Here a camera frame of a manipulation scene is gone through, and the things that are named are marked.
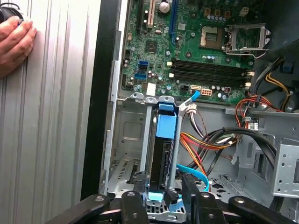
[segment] hand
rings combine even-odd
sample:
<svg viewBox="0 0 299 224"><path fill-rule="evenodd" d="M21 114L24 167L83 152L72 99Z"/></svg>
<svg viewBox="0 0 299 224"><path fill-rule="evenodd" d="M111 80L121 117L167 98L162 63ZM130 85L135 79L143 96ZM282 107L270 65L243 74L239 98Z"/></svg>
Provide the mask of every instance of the hand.
<svg viewBox="0 0 299 224"><path fill-rule="evenodd" d="M18 26L19 20L13 16L0 24L0 79L20 65L33 48L36 28L32 21Z"/></svg>

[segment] ribbed metal panel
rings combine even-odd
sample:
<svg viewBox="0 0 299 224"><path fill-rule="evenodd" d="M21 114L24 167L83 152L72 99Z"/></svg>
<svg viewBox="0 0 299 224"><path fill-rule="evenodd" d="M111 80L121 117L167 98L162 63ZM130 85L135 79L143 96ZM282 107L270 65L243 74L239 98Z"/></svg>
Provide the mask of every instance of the ribbed metal panel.
<svg viewBox="0 0 299 224"><path fill-rule="evenodd" d="M38 33L0 80L0 222L42 224L80 200L100 0L10 2Z"/></svg>

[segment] black ram slot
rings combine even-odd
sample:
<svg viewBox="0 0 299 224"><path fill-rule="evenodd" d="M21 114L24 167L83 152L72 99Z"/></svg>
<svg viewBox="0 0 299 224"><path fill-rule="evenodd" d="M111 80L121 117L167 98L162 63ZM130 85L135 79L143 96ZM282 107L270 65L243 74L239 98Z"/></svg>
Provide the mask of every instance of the black ram slot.
<svg viewBox="0 0 299 224"><path fill-rule="evenodd" d="M244 83L246 82L246 79L243 77L240 79L239 77L232 78L226 76L180 71L174 72L174 78L177 80L194 80L202 82L203 84L219 84L231 87L241 87L244 86Z"/></svg>
<svg viewBox="0 0 299 224"><path fill-rule="evenodd" d="M223 65L199 63L182 61L172 58L173 68L182 70L204 70L212 73L228 73L228 74L244 74L246 72L243 68L229 67Z"/></svg>

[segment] white connector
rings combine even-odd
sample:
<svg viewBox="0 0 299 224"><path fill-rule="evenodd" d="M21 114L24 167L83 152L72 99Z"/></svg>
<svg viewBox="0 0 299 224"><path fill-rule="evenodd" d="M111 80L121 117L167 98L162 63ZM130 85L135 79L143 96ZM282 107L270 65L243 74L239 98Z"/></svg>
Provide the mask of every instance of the white connector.
<svg viewBox="0 0 299 224"><path fill-rule="evenodd" d="M244 17L248 14L249 8L248 7L243 7L240 11L240 16Z"/></svg>

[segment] green motherboard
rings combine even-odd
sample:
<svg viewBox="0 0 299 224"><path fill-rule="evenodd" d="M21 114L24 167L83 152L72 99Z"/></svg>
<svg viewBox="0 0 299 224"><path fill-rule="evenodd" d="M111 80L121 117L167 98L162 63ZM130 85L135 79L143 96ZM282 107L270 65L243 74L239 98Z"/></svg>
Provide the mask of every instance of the green motherboard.
<svg viewBox="0 0 299 224"><path fill-rule="evenodd" d="M122 89L180 98L199 90L201 100L225 104L244 98L254 57L227 55L227 31L259 23L262 0L140 1L129 5ZM241 29L235 45L258 40L259 29Z"/></svg>

